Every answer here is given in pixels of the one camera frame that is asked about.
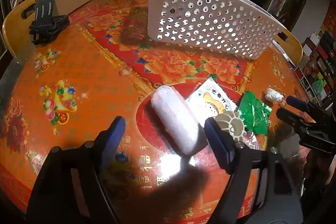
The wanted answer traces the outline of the left wooden chair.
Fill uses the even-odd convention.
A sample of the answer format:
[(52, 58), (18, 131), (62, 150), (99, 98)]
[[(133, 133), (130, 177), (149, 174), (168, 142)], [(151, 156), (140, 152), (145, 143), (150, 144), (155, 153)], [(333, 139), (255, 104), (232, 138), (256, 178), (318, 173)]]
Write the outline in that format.
[(35, 19), (35, 9), (27, 17), (23, 18), (23, 12), (28, 8), (34, 8), (35, 0), (25, 0), (14, 8), (5, 18), (2, 33), (5, 45), (12, 57), (23, 63), (34, 51), (35, 46), (31, 42), (30, 25)]

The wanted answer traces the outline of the small white wad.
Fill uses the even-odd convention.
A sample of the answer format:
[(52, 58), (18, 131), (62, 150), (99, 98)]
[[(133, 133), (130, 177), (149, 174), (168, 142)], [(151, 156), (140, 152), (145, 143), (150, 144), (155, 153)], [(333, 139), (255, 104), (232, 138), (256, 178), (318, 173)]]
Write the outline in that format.
[(272, 88), (267, 88), (265, 93), (265, 99), (273, 103), (279, 103), (284, 99), (284, 96)]

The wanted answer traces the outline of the white foam roll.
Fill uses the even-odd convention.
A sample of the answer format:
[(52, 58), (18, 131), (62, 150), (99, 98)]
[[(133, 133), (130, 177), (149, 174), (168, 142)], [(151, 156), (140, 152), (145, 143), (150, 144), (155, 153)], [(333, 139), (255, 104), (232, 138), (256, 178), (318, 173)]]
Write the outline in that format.
[(150, 103), (183, 156), (191, 157), (208, 145), (204, 129), (175, 88), (159, 87)]

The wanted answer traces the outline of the right wooden chair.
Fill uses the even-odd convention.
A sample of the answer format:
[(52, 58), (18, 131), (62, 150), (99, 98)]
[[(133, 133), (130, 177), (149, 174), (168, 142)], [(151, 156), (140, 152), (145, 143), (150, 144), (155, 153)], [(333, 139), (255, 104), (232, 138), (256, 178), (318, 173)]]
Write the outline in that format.
[[(284, 34), (284, 36), (287, 37), (287, 40), (282, 39), (280, 34)], [(284, 50), (294, 65), (299, 64), (303, 57), (302, 45), (290, 31), (283, 28), (275, 37), (275, 42)]]

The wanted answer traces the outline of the white cartoon snack packet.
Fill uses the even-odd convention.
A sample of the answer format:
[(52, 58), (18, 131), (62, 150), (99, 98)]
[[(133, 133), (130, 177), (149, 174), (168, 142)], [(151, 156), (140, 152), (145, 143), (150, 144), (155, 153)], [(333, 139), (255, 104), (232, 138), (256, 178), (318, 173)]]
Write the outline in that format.
[(186, 103), (202, 127), (207, 118), (237, 109), (237, 105), (212, 77), (202, 83), (186, 99)]

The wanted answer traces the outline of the wooden chair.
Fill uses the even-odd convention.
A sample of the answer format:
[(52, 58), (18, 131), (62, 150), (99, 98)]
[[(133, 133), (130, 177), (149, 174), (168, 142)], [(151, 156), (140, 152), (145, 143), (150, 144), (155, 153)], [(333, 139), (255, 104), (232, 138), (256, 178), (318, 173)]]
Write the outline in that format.
[[(287, 37), (287, 40), (282, 39), (280, 34), (284, 34), (284, 36)], [(294, 65), (299, 64), (303, 57), (302, 45), (290, 31), (283, 28), (275, 37), (275, 42), (284, 50)]]
[(23, 63), (34, 51), (35, 46), (31, 42), (30, 25), (35, 19), (35, 9), (27, 17), (23, 18), (23, 12), (28, 8), (34, 8), (35, 0), (25, 0), (14, 8), (5, 18), (2, 33), (5, 45), (12, 57)]

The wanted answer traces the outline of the white ribbed round object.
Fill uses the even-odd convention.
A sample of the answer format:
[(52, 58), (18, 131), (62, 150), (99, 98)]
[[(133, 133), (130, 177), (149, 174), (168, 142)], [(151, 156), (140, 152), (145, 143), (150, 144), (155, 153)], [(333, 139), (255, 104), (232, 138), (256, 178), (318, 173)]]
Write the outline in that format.
[(225, 111), (217, 115), (215, 121), (222, 131), (231, 135), (234, 141), (243, 141), (247, 134), (244, 122), (237, 111)]

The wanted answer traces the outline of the red floral tablecloth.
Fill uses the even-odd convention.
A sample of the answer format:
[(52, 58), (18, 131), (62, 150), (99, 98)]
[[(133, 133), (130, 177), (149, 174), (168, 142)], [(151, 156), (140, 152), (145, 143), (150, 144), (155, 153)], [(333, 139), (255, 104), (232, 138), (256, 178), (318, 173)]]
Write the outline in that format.
[(147, 36), (148, 0), (92, 0), (70, 15), (58, 38), (12, 61), (1, 82), (1, 189), (21, 211), (53, 146), (74, 148), (116, 116), (126, 120), (127, 161), (107, 174), (110, 191), (130, 205), (177, 173), (179, 157), (149, 118), (150, 95), (172, 85), (188, 97), (212, 77), (238, 102), (266, 88), (306, 99), (284, 57), (270, 48), (246, 61), (155, 43)]

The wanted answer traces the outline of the black folding phone stand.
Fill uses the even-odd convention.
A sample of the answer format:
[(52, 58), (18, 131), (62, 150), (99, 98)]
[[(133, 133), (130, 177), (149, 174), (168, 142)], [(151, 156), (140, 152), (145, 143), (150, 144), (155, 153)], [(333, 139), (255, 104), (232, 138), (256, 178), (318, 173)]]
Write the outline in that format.
[(68, 15), (53, 16), (54, 4), (55, 0), (40, 0), (36, 4), (35, 20), (29, 26), (35, 46), (52, 42), (70, 23)]

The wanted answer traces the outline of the clear plastic bag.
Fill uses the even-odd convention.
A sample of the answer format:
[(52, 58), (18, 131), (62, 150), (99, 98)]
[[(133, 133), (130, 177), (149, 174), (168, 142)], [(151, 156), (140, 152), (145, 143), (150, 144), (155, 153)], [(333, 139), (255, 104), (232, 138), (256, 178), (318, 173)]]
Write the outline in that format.
[(261, 151), (262, 148), (259, 145), (256, 135), (252, 131), (243, 132), (241, 141), (247, 145), (250, 149), (255, 149)]

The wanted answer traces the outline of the green foil snack bag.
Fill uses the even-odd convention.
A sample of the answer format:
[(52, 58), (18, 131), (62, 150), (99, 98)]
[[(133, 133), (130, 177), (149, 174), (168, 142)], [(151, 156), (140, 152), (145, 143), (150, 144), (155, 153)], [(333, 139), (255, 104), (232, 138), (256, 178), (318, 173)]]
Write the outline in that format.
[(248, 130), (255, 134), (267, 135), (271, 112), (272, 109), (256, 98), (253, 92), (244, 92), (238, 113)]

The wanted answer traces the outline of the white perforated plastic basket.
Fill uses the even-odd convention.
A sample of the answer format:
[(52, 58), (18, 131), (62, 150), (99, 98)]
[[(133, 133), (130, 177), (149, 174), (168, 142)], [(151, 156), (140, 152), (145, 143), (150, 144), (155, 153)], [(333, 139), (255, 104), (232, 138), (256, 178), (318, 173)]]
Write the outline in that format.
[(148, 36), (258, 58), (285, 27), (249, 0), (149, 0)]

